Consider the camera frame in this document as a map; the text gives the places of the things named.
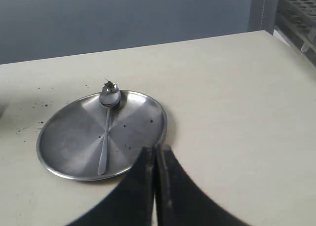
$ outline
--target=plate rim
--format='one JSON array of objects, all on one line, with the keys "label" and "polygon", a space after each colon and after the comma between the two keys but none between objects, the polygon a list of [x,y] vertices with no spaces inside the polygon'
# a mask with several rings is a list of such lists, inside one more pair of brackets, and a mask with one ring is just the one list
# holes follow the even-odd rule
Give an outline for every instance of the plate rim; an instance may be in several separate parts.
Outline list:
[{"label": "plate rim", "polygon": [[[141,95],[145,98],[149,98],[151,99],[152,101],[154,101],[157,106],[160,108],[160,110],[162,111],[162,115],[163,115],[163,119],[164,119],[164,126],[163,126],[163,130],[162,130],[162,134],[160,136],[160,138],[158,139],[156,145],[159,145],[161,144],[164,140],[165,140],[165,137],[166,137],[166,134],[167,134],[167,127],[168,127],[168,118],[167,118],[167,114],[163,108],[163,106],[154,98],[152,98],[151,96],[147,95],[147,94],[143,94],[143,93],[140,93],[140,92],[136,92],[136,91],[131,91],[131,90],[121,90],[121,92],[127,92],[127,93],[132,93],[132,94],[136,94],[136,95]],[[112,174],[112,175],[109,175],[109,176],[96,176],[96,177],[75,177],[75,176],[72,176],[72,175],[67,175],[67,174],[64,174],[64,173],[61,173],[57,170],[55,170],[54,168],[50,167],[46,161],[44,160],[44,158],[42,157],[41,155],[41,152],[40,152],[40,141],[41,141],[41,138],[42,138],[42,135],[43,135],[43,132],[45,131],[46,129],[46,126],[50,123],[50,121],[58,114],[60,113],[63,109],[65,109],[66,107],[68,107],[69,105],[73,104],[73,103],[77,103],[83,99],[87,99],[87,98],[90,98],[92,96],[96,96],[96,95],[100,95],[101,92],[98,92],[98,93],[94,93],[94,94],[90,94],[90,95],[87,95],[87,96],[84,96],[82,98],[79,98],[77,100],[74,100],[72,101],[71,103],[65,105],[64,107],[62,107],[61,109],[59,109],[57,112],[54,113],[53,116],[51,116],[47,122],[45,123],[45,125],[43,126],[43,128],[41,129],[40,133],[39,133],[39,136],[38,136],[38,139],[37,139],[37,142],[36,142],[36,152],[37,152],[37,156],[39,158],[39,161],[41,162],[41,164],[48,170],[50,171],[51,173],[55,174],[56,176],[58,177],[61,177],[61,178],[65,178],[65,179],[70,179],[70,180],[76,180],[76,181],[81,181],[81,182],[92,182],[92,181],[99,181],[99,180],[104,180],[104,179],[108,179],[108,178],[112,178],[112,177],[115,177],[115,176],[118,176],[120,174],[123,174],[125,172],[127,172],[132,166],[130,165],[129,167],[125,168],[125,169],[122,169],[121,171],[117,172],[116,174]]]}]

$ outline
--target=white countertop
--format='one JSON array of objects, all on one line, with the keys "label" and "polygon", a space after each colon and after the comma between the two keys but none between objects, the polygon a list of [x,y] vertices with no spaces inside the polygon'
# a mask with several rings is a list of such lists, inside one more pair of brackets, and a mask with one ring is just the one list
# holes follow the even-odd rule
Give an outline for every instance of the white countertop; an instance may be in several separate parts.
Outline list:
[{"label": "white countertop", "polygon": [[59,178],[36,154],[43,124],[105,78],[161,102],[166,143],[226,210],[316,225],[316,68],[266,32],[1,65],[1,225],[64,225],[116,186]]}]

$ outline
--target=metal spoon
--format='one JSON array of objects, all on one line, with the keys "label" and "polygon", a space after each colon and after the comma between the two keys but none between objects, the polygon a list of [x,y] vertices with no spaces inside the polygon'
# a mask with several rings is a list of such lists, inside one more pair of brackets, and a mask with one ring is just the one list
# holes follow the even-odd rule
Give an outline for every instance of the metal spoon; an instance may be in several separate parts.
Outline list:
[{"label": "metal spoon", "polygon": [[100,94],[100,103],[103,107],[107,109],[107,119],[105,123],[105,133],[102,143],[102,150],[100,156],[100,162],[98,167],[98,175],[105,174],[107,167],[107,155],[108,155],[108,136],[109,136],[109,119],[110,110],[116,104],[120,102],[120,91],[117,84],[108,81]]}]

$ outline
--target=spoon handle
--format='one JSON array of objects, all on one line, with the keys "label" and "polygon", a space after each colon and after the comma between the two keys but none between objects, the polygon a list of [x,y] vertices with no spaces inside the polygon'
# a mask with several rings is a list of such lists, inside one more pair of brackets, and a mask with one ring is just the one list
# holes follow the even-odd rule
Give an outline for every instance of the spoon handle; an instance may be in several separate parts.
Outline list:
[{"label": "spoon handle", "polygon": [[105,174],[107,168],[107,158],[108,158],[108,136],[109,136],[109,121],[110,121],[110,109],[107,110],[107,119],[105,123],[105,133],[102,143],[101,156],[98,168],[98,175]]}]

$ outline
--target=stainless steel plate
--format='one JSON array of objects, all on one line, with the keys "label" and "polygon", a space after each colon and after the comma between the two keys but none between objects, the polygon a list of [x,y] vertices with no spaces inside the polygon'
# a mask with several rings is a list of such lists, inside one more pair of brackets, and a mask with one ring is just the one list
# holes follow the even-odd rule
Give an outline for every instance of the stainless steel plate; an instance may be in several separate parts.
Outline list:
[{"label": "stainless steel plate", "polygon": [[121,91],[121,102],[111,109],[108,166],[97,174],[106,109],[99,93],[74,101],[58,111],[39,134],[37,153],[52,173],[68,179],[95,181],[131,168],[143,146],[153,147],[165,139],[167,116],[153,98]]}]

